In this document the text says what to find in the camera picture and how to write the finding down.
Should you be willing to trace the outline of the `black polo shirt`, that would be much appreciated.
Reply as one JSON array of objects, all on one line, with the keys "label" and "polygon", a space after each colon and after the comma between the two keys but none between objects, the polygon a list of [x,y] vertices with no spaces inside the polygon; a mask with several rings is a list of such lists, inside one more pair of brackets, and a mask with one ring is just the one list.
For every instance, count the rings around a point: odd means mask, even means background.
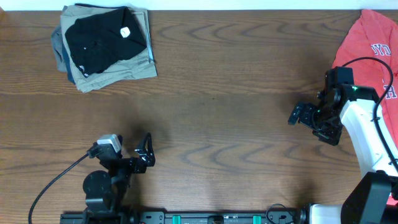
[{"label": "black polo shirt", "polygon": [[73,63],[85,77],[147,48],[136,17],[127,7],[77,19],[65,38]]}]

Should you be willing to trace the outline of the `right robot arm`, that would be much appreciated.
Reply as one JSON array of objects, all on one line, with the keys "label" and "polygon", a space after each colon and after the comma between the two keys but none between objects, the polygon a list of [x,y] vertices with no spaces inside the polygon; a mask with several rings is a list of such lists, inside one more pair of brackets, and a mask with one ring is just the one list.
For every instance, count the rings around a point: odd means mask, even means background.
[{"label": "right robot arm", "polygon": [[320,103],[298,102],[289,125],[302,123],[320,141],[335,146],[346,129],[361,181],[341,205],[314,203],[301,209],[296,223],[397,223],[397,148],[377,107],[371,87],[340,84],[320,92]]}]

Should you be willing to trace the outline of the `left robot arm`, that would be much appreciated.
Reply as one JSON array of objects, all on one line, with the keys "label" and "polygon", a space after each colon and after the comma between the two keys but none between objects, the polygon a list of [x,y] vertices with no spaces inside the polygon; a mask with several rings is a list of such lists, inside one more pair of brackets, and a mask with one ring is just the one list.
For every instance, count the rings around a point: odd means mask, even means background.
[{"label": "left robot arm", "polygon": [[133,174],[143,174],[155,165],[152,136],[147,133],[135,148],[137,157],[123,158],[123,137],[116,134],[101,136],[88,150],[88,157],[99,159],[106,170],[97,170],[83,181],[86,194],[83,223],[135,223],[134,212],[122,205]]}]

